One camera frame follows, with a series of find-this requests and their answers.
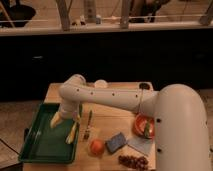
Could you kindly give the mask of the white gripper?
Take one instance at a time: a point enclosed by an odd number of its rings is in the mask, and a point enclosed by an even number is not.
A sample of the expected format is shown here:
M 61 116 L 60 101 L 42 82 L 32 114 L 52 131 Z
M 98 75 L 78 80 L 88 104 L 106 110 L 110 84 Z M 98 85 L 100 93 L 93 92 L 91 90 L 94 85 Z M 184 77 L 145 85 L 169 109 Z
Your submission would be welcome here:
M 53 118 L 51 119 L 50 127 L 55 128 L 63 121 L 63 119 L 77 120 L 78 114 L 79 114 L 78 103 L 61 103 L 59 106 L 59 113 L 56 112 Z

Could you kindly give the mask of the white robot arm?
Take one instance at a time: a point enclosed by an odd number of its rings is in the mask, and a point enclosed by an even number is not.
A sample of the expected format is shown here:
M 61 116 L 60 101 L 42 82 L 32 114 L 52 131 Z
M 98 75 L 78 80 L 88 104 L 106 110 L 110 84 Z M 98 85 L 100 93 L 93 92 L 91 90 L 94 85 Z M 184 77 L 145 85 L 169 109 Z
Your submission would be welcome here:
M 172 84 L 159 91 L 90 87 L 80 74 L 59 88 L 61 102 L 50 122 L 78 119 L 88 102 L 141 113 L 154 119 L 156 171 L 212 171 L 205 105 L 191 87 Z

